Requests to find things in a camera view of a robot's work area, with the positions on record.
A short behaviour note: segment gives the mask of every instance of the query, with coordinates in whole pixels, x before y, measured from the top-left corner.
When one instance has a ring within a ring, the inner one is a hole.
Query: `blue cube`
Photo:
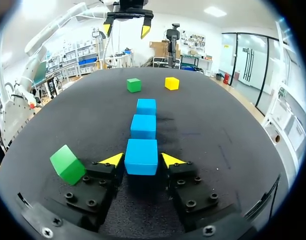
[[[155,139],[155,138],[156,138],[156,116],[135,114],[131,125],[131,139]]]
[[[139,99],[137,101],[137,114],[141,115],[156,115],[156,100],[155,99]]]
[[[155,175],[158,165],[157,141],[129,139],[124,163],[128,174]]]

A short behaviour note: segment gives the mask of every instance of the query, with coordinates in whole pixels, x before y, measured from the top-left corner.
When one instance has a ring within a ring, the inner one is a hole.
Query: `red fire extinguisher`
[[[224,84],[228,84],[228,79],[229,79],[229,75],[228,75],[228,73],[226,73],[226,74],[225,74],[225,77],[224,77],[223,83],[224,83]]]

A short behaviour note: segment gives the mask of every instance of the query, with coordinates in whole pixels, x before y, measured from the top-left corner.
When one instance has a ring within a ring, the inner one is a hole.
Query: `green cube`
[[[127,90],[131,93],[140,92],[142,89],[142,82],[140,79],[132,78],[127,80]]]
[[[50,160],[57,175],[70,185],[76,184],[86,173],[83,164],[67,145],[54,153]]]

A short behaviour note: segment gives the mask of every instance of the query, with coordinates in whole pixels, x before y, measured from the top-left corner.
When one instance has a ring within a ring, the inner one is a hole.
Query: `yellow cube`
[[[165,88],[171,91],[179,89],[179,80],[175,77],[165,78]]]

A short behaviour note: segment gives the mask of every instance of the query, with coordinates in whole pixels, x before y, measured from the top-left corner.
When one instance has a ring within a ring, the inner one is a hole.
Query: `door handle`
[[[248,81],[248,82],[250,82],[251,76],[252,76],[252,72],[253,72],[254,56],[255,56],[255,51],[252,50],[252,53],[251,53],[251,62],[250,62],[250,64],[249,64],[249,66],[250,66],[250,71],[249,71],[249,75],[248,75],[248,77],[247,77],[247,81]]]
[[[247,58],[246,58],[246,64],[245,64],[245,70],[244,70],[244,77],[243,77],[243,79],[245,79],[245,76],[247,76],[246,70],[247,70],[248,55],[249,55],[248,50],[249,50],[249,48],[247,48]]]

